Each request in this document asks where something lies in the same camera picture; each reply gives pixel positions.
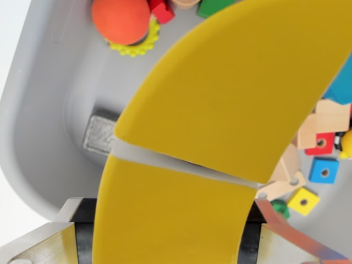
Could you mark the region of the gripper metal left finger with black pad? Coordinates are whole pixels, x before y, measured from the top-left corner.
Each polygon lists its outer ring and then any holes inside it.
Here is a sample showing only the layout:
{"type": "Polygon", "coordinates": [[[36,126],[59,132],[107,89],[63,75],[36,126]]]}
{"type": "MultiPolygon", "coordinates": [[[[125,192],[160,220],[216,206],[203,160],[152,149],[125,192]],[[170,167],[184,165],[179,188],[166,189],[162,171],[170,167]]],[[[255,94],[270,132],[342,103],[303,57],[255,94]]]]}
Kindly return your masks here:
{"type": "Polygon", "coordinates": [[[96,198],[69,198],[54,221],[1,246],[1,263],[92,263],[96,198]]]}

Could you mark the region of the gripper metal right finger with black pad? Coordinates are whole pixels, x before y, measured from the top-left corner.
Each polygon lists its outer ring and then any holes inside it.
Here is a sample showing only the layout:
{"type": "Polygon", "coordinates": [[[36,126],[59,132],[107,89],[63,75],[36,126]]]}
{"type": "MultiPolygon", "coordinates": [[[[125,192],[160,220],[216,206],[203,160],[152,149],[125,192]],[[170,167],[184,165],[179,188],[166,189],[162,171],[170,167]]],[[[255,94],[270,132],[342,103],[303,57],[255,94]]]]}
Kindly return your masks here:
{"type": "Polygon", "coordinates": [[[265,199],[256,199],[241,238],[239,263],[351,263],[351,259],[293,228],[265,199]]]}

